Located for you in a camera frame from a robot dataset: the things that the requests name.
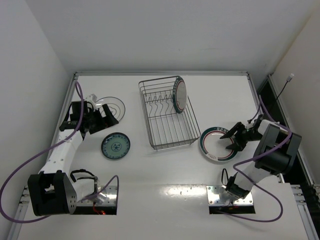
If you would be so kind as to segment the blue patterned ceramic plate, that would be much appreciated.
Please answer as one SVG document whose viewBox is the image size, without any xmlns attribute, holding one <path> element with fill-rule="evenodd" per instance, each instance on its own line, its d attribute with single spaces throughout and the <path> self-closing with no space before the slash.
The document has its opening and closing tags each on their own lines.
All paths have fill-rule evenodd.
<svg viewBox="0 0 320 240">
<path fill-rule="evenodd" d="M 101 142 L 101 153 L 111 161 L 117 161 L 125 157 L 131 148 L 131 141 L 127 135 L 121 132 L 113 132 L 107 135 Z"/>
</svg>

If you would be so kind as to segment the white plate green red rim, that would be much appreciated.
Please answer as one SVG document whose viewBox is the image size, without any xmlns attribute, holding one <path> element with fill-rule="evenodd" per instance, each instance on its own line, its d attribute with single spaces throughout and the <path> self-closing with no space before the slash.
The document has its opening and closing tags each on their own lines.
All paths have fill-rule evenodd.
<svg viewBox="0 0 320 240">
<path fill-rule="evenodd" d="M 172 90 L 172 102 L 175 111 L 181 114 L 187 105 L 187 87 L 182 77 L 178 76 L 174 82 Z"/>
</svg>

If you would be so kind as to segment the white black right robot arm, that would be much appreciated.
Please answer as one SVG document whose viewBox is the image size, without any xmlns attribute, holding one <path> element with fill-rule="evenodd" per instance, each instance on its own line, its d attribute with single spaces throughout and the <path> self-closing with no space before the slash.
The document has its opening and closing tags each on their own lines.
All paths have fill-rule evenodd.
<svg viewBox="0 0 320 240">
<path fill-rule="evenodd" d="M 242 151 L 248 142 L 259 141 L 253 157 L 244 161 L 248 163 L 245 169 L 237 169 L 240 162 L 235 164 L 233 168 L 236 174 L 228 179 L 225 186 L 229 195 L 244 199 L 261 180 L 278 174 L 285 175 L 291 170 L 302 136 L 260 115 L 247 125 L 237 122 L 220 139 L 232 139 L 233 143 L 226 149 L 236 152 Z"/>
</svg>

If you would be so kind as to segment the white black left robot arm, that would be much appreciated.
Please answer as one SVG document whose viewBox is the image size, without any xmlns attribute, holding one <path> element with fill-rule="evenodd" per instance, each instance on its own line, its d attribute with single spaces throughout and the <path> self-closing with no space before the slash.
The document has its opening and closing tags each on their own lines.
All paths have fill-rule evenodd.
<svg viewBox="0 0 320 240">
<path fill-rule="evenodd" d="M 98 177 L 85 170 L 71 170 L 77 149 L 87 135 L 118 124 L 107 104 L 96 107 L 93 100 L 73 101 L 59 127 L 58 146 L 38 174 L 27 181 L 36 216 L 73 214 L 77 204 L 102 204 L 107 198 Z"/>
</svg>

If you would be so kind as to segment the clear glass plate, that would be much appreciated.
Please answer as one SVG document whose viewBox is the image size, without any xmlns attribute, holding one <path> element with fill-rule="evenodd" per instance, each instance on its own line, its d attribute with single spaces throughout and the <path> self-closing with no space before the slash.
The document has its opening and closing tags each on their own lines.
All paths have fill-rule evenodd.
<svg viewBox="0 0 320 240">
<path fill-rule="evenodd" d="M 112 113 L 114 118 L 119 122 L 123 119 L 126 113 L 126 107 L 124 102 L 117 97 L 113 97 L 113 96 L 103 97 L 98 99 L 95 104 L 96 104 L 96 107 L 99 109 L 102 117 L 106 116 L 106 113 L 103 109 L 103 105 L 107 104 L 110 112 Z"/>
</svg>

